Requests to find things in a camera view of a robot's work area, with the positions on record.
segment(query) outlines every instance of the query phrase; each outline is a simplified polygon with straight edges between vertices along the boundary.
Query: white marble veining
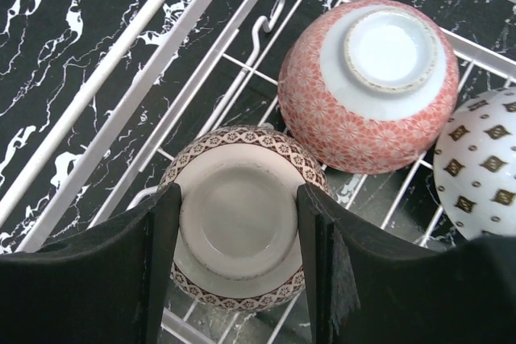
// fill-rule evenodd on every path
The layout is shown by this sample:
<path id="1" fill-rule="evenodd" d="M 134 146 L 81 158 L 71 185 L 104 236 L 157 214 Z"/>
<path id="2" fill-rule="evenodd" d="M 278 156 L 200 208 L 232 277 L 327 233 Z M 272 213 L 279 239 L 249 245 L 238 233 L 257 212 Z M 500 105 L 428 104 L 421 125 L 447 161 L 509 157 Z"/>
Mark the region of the white marble veining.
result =
<path id="1" fill-rule="evenodd" d="M 91 22 L 91 14 L 89 14 L 93 12 L 91 2 L 102 3 L 102 0 L 62 1 L 64 4 L 61 9 L 66 12 L 53 15 L 52 26 L 49 27 L 38 27 L 34 23 L 38 21 L 37 18 L 44 12 L 45 7 L 52 6 L 49 5 L 52 0 L 14 0 L 12 4 L 5 7 L 5 12 L 0 14 L 0 20 L 5 23 L 0 28 L 0 52 L 2 53 L 0 87 L 4 86 L 2 83 L 6 80 L 10 82 L 15 80 L 16 87 L 4 87 L 0 100 L 0 120 L 3 120 L 0 122 L 7 122 L 8 120 L 11 131 L 9 135 L 4 136 L 5 145 L 3 149 L 0 149 L 0 189 L 5 190 L 14 180 L 13 169 L 19 168 L 20 163 L 23 166 L 25 160 L 23 153 L 27 153 L 27 149 L 32 149 L 39 144 L 42 136 L 48 133 L 48 130 L 58 119 L 59 112 L 62 111 L 61 107 L 66 103 L 67 98 L 70 99 L 73 96 L 73 94 L 70 94 L 70 89 L 75 90 L 73 88 L 80 87 L 80 83 L 84 85 L 92 72 L 92 68 L 102 60 L 121 31 L 144 4 L 144 1 L 130 0 L 127 4 L 124 3 L 122 5 L 123 10 L 117 11 L 117 20 L 114 25 L 107 25 L 100 18 L 97 21 L 98 25 L 93 25 Z M 172 28 L 191 1 L 168 0 L 156 16 L 152 26 L 139 35 L 137 41 L 121 62 L 127 74 L 129 74 L 126 83 L 134 80 L 138 71 L 143 68 L 148 56 L 142 55 L 142 52 L 156 48 L 163 41 L 164 35 Z M 231 0 L 223 1 L 227 3 L 226 6 L 231 11 L 238 6 Z M 516 6 L 512 8 L 493 8 L 493 10 L 496 10 L 496 20 L 493 16 L 491 31 L 484 31 L 482 27 L 474 28 L 475 14 L 471 13 L 464 16 L 464 13 L 461 14 L 460 11 L 466 7 L 471 7 L 472 4 L 480 7 L 478 10 L 486 10 L 487 6 L 495 7 L 496 4 L 499 5 L 500 2 L 497 0 L 402 1 L 417 7 L 423 12 L 430 10 L 432 13 L 430 16 L 436 21 L 449 24 L 448 29 L 457 34 L 463 34 L 501 54 L 506 54 L 515 49 L 515 42 L 512 37 L 516 22 Z M 310 6 L 316 9 L 316 13 L 322 13 L 331 9 L 335 4 L 336 0 L 314 0 Z M 210 15 L 203 15 L 196 28 L 183 43 L 179 53 L 171 59 L 170 63 L 178 60 L 192 42 L 206 37 L 214 30 L 214 26 L 223 25 L 226 21 L 227 16 L 216 19 L 211 18 Z M 105 35 L 95 41 L 88 41 L 90 38 L 86 37 L 90 36 L 89 33 L 101 27 L 102 34 Z M 37 42 L 37 46 L 27 40 L 30 34 L 34 35 L 35 28 L 40 29 L 40 36 L 42 37 L 41 42 Z M 488 33 L 494 38 L 490 39 L 483 36 Z M 27 46 L 30 45 L 32 45 L 31 50 L 35 52 L 34 60 L 24 59 L 28 50 Z M 19 70 L 20 64 L 24 64 L 23 72 Z M 491 77 L 490 74 L 478 73 L 478 75 L 472 75 L 471 82 L 464 87 L 465 95 L 463 98 L 467 98 L 470 93 L 475 93 L 479 85 L 482 89 L 498 87 L 495 78 Z M 163 89 L 159 96 L 159 99 L 162 100 L 160 102 L 161 111 L 156 112 L 156 108 L 150 102 L 145 102 L 139 108 L 131 128 L 124 129 L 111 149 L 104 155 L 102 167 L 98 168 L 90 181 L 82 187 L 73 202 L 72 208 L 67 213 L 66 224 L 60 225 L 59 230 L 53 235 L 54 237 L 69 234 L 70 231 L 84 229 L 84 226 L 90 220 L 91 213 L 85 213 L 83 209 L 87 208 L 88 211 L 94 212 L 102 204 L 98 203 L 98 206 L 95 207 L 95 204 L 84 205 L 84 203 L 97 200 L 96 198 L 92 199 L 92 197 L 97 195 L 98 191 L 109 193 L 114 187 L 117 176 L 121 175 L 121 173 L 117 175 L 117 172 L 123 171 L 133 160 L 141 146 L 142 139 L 152 131 L 159 118 L 172 103 L 175 94 L 170 93 L 169 89 L 180 87 L 179 84 L 166 82 L 164 74 L 156 80 L 153 89 Z M 209 106 L 205 106 L 205 109 L 210 110 L 211 104 L 216 106 L 222 97 L 223 92 L 218 98 L 214 98 L 214 103 L 211 102 Z M 41 100 L 41 103 L 31 107 L 31 114 L 24 114 L 26 117 L 23 120 L 13 119 L 14 114 L 20 115 L 17 110 L 26 106 L 24 105 L 26 101 L 35 101 L 37 98 Z M 65 140 L 64 146 L 60 147 L 60 151 L 51 160 L 51 171 L 44 176 L 46 184 L 38 187 L 37 197 L 31 197 L 29 201 L 24 201 L 23 211 L 21 211 L 20 217 L 16 218 L 16 222 L 0 230 L 0 254 L 13 252 L 21 238 L 31 229 L 41 210 L 64 183 L 73 165 L 81 158 L 94 134 L 98 132 L 110 116 L 116 102 L 108 104 L 105 100 L 106 98 L 99 94 L 89 104 L 87 111 L 84 113 L 85 117 L 81 118 L 80 122 L 74 126 Z M 238 123 L 255 113 L 263 104 L 265 102 L 262 102 L 261 99 L 254 101 L 242 110 L 232 112 L 228 119 L 231 123 Z M 170 144 L 178 133 L 186 132 L 189 126 L 188 119 L 182 118 L 165 140 L 164 146 Z M 162 172 L 162 167 L 157 168 L 150 163 L 145 170 L 144 187 L 154 185 L 156 178 L 159 179 Z M 363 197 L 356 199 L 356 207 L 352 209 L 358 214 L 377 211 L 379 217 L 385 215 L 387 210 L 385 206 L 388 207 L 389 203 L 392 202 L 396 191 L 401 186 L 404 173 L 406 172 L 368 178 L 361 191 L 364 193 Z M 360 176 L 342 176 L 340 180 L 335 184 L 334 194 L 339 203 L 346 205 L 351 200 L 354 190 L 360 184 Z M 410 214 L 411 211 L 437 208 L 438 199 L 433 194 L 431 173 L 419 177 L 416 183 L 418 187 L 422 187 L 422 190 L 416 189 L 415 185 L 408 188 L 406 196 L 398 206 L 398 211 L 388 224 L 387 230 L 389 232 L 396 234 L 398 230 L 404 230 L 404 227 L 410 223 L 406 215 Z M 445 218 L 439 221 L 438 227 L 441 226 L 446 228 Z M 418 235 L 424 232 L 421 225 L 416 224 L 415 228 Z M 455 237 L 456 231 L 451 229 L 448 233 L 433 236 L 429 242 L 442 242 L 444 245 L 454 246 Z M 266 342 L 273 326 L 268 326 L 261 319 L 254 317 L 253 315 L 238 316 L 237 323 L 232 327 L 227 340 L 224 342 Z M 277 318 L 279 317 L 275 316 L 272 320 L 277 321 Z M 300 336 L 308 338 L 310 336 L 310 323 L 307 323 L 306 311 L 301 311 L 301 317 L 298 318 L 300 318 L 300 321 L 295 320 L 294 317 L 289 317 L 285 324 Z M 209 317 L 205 313 L 199 313 L 199 316 L 192 316 L 190 320 L 196 328 L 203 330 L 208 335 L 216 336 L 217 332 L 223 332 L 226 329 L 230 318 L 223 313 L 214 313 Z M 280 336 L 277 342 L 285 342 L 285 338 L 288 340 L 291 337 Z"/>
<path id="2" fill-rule="evenodd" d="M 127 9 L 121 14 L 118 28 L 114 29 L 110 32 L 109 35 L 105 36 L 103 39 L 101 39 L 101 41 L 97 42 L 89 51 L 81 52 L 80 49 L 78 51 L 74 50 L 74 46 L 77 45 L 77 43 L 81 43 L 81 38 L 85 28 L 91 28 L 85 26 L 85 22 L 83 20 L 84 11 L 82 3 L 84 1 L 85 0 L 69 0 L 68 11 L 64 17 L 66 28 L 55 36 L 49 36 L 46 42 L 40 47 L 39 55 L 37 56 L 37 60 L 34 63 L 33 69 L 27 75 L 22 75 L 22 77 L 25 77 L 23 84 L 20 85 L 18 89 L 9 90 L 12 95 L 7 93 L 2 95 L 2 100 L 0 101 L 0 119 L 7 117 L 10 111 L 14 109 L 17 104 L 23 103 L 23 99 L 27 96 L 30 96 L 30 94 L 39 88 L 44 82 L 49 82 L 47 79 L 49 70 L 52 68 L 52 66 L 54 66 L 60 57 L 68 56 L 64 62 L 64 65 L 62 66 L 60 79 L 52 80 L 56 87 L 48 95 L 46 104 L 34 106 L 33 108 L 36 110 L 44 109 L 45 120 L 42 121 L 38 119 L 37 114 L 34 114 L 34 119 L 32 120 L 33 124 L 24 128 L 20 128 L 16 136 L 14 136 L 10 141 L 4 155 L 2 155 L 0 152 L 0 187 L 3 184 L 8 186 L 8 184 L 10 184 L 15 177 L 10 176 L 10 181 L 7 181 L 6 177 L 2 174 L 2 171 L 7 168 L 10 163 L 17 162 L 17 150 L 27 146 L 32 141 L 40 141 L 31 135 L 36 132 L 42 133 L 47 131 L 49 127 L 51 127 L 58 119 L 58 117 L 55 117 L 56 114 L 53 113 L 55 111 L 53 104 L 59 100 L 60 94 L 63 93 L 64 89 L 69 87 L 69 85 L 67 85 L 69 72 L 76 72 L 77 70 L 81 71 L 82 84 L 84 85 L 91 72 L 92 62 L 99 63 L 100 60 L 102 60 L 107 50 L 109 50 L 110 46 L 114 43 L 120 32 L 127 26 L 127 24 L 137 13 L 138 9 L 144 3 L 144 0 L 134 0 L 134 2 L 129 4 Z M 140 59 L 135 60 L 134 58 L 136 56 L 133 53 L 138 41 L 144 42 L 146 46 L 157 47 L 160 45 L 165 34 L 170 31 L 177 19 L 181 16 L 181 13 L 185 10 L 191 1 L 192 0 L 177 0 L 176 2 L 166 2 L 163 5 L 162 13 L 160 14 L 160 28 L 157 30 L 146 30 L 139 35 L 135 45 L 133 45 L 131 50 L 123 58 L 123 62 L 126 68 L 131 66 L 132 68 L 136 67 L 139 71 L 141 71 L 144 66 L 144 62 L 140 62 Z M 16 52 L 10 53 L 10 59 L 7 65 L 0 64 L 0 81 L 2 81 L 3 77 L 16 72 L 15 64 L 19 57 L 22 55 L 24 44 L 26 44 L 25 34 L 26 30 L 31 25 L 31 16 L 42 4 L 46 4 L 45 0 L 15 0 L 14 4 L 7 11 L 6 26 L 3 29 L 3 32 L 0 34 L 0 48 L 9 42 L 10 47 L 12 47 L 13 41 L 18 42 L 18 47 Z M 206 26 L 205 19 L 206 18 L 199 20 L 198 26 L 200 27 L 194 29 L 190 34 L 190 37 L 201 32 L 206 34 L 206 32 L 210 30 L 210 27 Z M 23 28 L 16 29 L 16 23 L 23 25 Z M 187 46 L 188 43 L 189 38 L 185 40 L 183 46 Z M 171 59 L 170 63 L 172 63 L 177 57 L 178 54 L 176 54 Z M 156 81 L 155 85 L 159 85 L 160 80 L 161 77 Z M 106 118 L 109 117 L 111 110 L 99 110 L 97 98 L 94 98 L 89 104 L 89 109 L 91 110 L 92 117 L 91 126 L 94 130 L 94 133 L 97 133 L 99 128 L 102 126 L 102 123 Z M 139 122 L 137 123 L 137 126 L 152 127 L 153 125 L 154 122 L 148 120 L 148 111 L 146 109 L 142 109 L 139 113 Z M 26 212 L 26 216 L 18 225 L 12 227 L 10 230 L 2 232 L 2 238 L 0 238 L 0 253 L 11 252 L 12 246 L 18 242 L 15 241 L 15 237 L 25 235 L 30 230 L 35 218 L 37 215 L 39 215 L 42 206 L 46 205 L 48 199 L 66 180 L 68 174 L 73 168 L 73 165 L 80 159 L 82 152 L 87 148 L 88 143 L 83 143 L 80 145 L 80 151 L 77 152 L 77 145 L 75 147 L 71 146 L 71 142 L 73 138 L 77 136 L 77 133 L 78 130 L 76 130 L 74 127 L 70 136 L 66 139 L 66 143 L 70 145 L 70 149 L 62 151 L 59 155 L 56 155 L 52 161 L 55 169 L 53 176 L 49 177 L 48 193 L 45 194 L 44 197 L 37 199 L 34 204 L 27 205 L 28 210 Z M 90 186 L 95 187 L 104 183 L 104 180 L 110 171 L 110 164 L 117 164 L 116 162 L 118 159 L 123 159 L 124 164 L 129 165 L 138 150 L 138 148 L 134 147 L 136 138 L 132 138 L 131 133 L 132 130 L 129 130 L 120 134 L 117 142 L 119 143 L 119 148 L 121 149 L 119 149 L 117 152 L 108 151 L 105 155 L 105 159 L 108 159 L 108 161 L 106 163 L 105 173 L 103 174 L 104 176 L 96 176 L 94 182 L 89 182 L 87 185 L 82 187 L 81 191 L 77 195 L 74 205 L 76 205 L 77 202 L 83 198 Z M 115 182 L 109 184 L 104 189 L 109 191 L 111 190 L 111 187 L 114 186 L 114 184 Z M 76 218 L 73 220 L 72 224 L 66 226 L 65 229 L 74 226 L 74 223 L 77 224 L 80 217 L 81 215 L 77 210 Z"/>

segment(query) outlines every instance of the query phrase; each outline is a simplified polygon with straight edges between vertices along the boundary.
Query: white bowl with gold pattern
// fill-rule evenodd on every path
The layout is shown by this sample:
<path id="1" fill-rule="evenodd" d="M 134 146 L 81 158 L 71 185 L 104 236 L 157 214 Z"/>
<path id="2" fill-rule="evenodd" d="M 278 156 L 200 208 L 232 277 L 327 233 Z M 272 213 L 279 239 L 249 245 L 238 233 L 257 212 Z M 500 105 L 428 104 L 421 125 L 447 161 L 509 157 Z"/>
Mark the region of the white bowl with gold pattern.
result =
<path id="1" fill-rule="evenodd" d="M 480 94 L 437 140 L 434 179 L 447 216 L 466 238 L 516 235 L 516 87 Z"/>

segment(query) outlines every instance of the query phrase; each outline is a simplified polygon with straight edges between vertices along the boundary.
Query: red flower pattern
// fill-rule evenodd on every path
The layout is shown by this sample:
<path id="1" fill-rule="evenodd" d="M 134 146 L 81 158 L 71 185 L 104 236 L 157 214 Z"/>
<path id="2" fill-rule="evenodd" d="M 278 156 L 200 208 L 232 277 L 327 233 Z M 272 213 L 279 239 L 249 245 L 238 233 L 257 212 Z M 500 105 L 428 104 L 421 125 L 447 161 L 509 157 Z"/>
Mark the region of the red flower pattern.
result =
<path id="1" fill-rule="evenodd" d="M 321 47 L 330 28 L 343 15 L 371 5 L 401 7 L 427 21 L 446 53 L 443 87 L 427 108 L 408 118 L 375 121 L 353 114 L 328 91 L 319 68 Z M 278 99 L 290 132 L 317 159 L 345 172 L 377 174 L 405 167 L 431 146 L 455 108 L 458 83 L 453 47 L 431 19 L 400 2 L 364 0 L 338 6 L 305 29 L 281 66 Z"/>

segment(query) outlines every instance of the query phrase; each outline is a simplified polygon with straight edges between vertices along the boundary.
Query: brown patterned bowl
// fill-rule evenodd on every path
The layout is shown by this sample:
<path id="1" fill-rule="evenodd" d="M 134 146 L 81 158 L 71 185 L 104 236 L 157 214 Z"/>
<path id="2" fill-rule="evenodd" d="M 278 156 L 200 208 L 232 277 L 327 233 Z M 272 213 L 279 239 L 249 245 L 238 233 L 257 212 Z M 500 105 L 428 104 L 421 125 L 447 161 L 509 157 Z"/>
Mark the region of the brown patterned bowl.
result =
<path id="1" fill-rule="evenodd" d="M 411 6 L 350 2 L 289 50 L 278 81 L 287 127 L 332 168 L 377 174 L 415 161 L 455 107 L 458 67 L 440 28 Z"/>
<path id="2" fill-rule="evenodd" d="M 516 235 L 516 87 L 482 93 L 457 109 L 435 145 L 434 179 L 466 239 Z"/>
<path id="3" fill-rule="evenodd" d="M 296 191 L 329 193 L 318 162 L 297 141 L 257 126 L 229 126 L 193 141 L 167 169 L 183 202 L 172 274 L 187 294 L 224 309 L 257 311 L 304 288 Z"/>

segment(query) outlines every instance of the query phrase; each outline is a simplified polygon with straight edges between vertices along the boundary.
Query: gold diamond pattern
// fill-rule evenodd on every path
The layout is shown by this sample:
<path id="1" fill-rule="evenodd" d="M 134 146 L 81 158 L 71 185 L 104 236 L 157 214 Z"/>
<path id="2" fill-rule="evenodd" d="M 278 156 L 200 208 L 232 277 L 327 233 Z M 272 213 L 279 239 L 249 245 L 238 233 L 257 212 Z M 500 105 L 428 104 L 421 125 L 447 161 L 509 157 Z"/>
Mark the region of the gold diamond pattern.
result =
<path id="1" fill-rule="evenodd" d="M 476 202 L 470 201 L 467 197 L 459 196 L 457 198 L 455 207 L 458 209 L 462 209 L 465 213 L 472 213 L 475 205 Z"/>
<path id="2" fill-rule="evenodd" d="M 506 189 L 498 189 L 491 201 L 497 202 L 501 205 L 512 205 L 514 197 L 516 197 L 516 193 L 512 193 Z"/>
<path id="3" fill-rule="evenodd" d="M 464 168 L 464 165 L 459 163 L 456 159 L 451 159 L 450 163 L 446 166 L 444 171 L 448 172 L 453 177 L 459 175 L 460 170 Z"/>
<path id="4" fill-rule="evenodd" d="M 500 171 L 504 167 L 504 165 L 508 164 L 506 161 L 492 155 L 487 158 L 487 160 L 481 164 L 481 167 L 484 167 L 489 172 L 496 173 Z"/>
<path id="5" fill-rule="evenodd" d="M 453 141 L 459 141 L 464 135 L 469 133 L 464 125 L 458 126 L 452 133 L 449 134 Z"/>
<path id="6" fill-rule="evenodd" d="M 506 110 L 509 113 L 516 112 L 516 101 L 515 102 L 511 102 L 510 104 L 503 104 L 503 106 L 506 108 Z"/>
<path id="7" fill-rule="evenodd" d="M 482 106 L 486 105 L 489 105 L 486 100 L 480 100 L 479 102 L 475 102 L 473 105 L 468 106 L 468 109 L 470 112 L 473 112 L 474 110 L 480 109 Z"/>
<path id="8" fill-rule="evenodd" d="M 486 230 L 482 230 L 481 233 L 482 233 L 482 235 L 485 235 L 487 237 L 498 237 L 499 236 L 498 234 L 491 233 L 491 232 L 486 231 Z"/>
<path id="9" fill-rule="evenodd" d="M 511 135 L 511 133 L 503 125 L 495 125 L 484 132 L 487 133 L 493 140 L 498 140 L 507 135 Z"/>

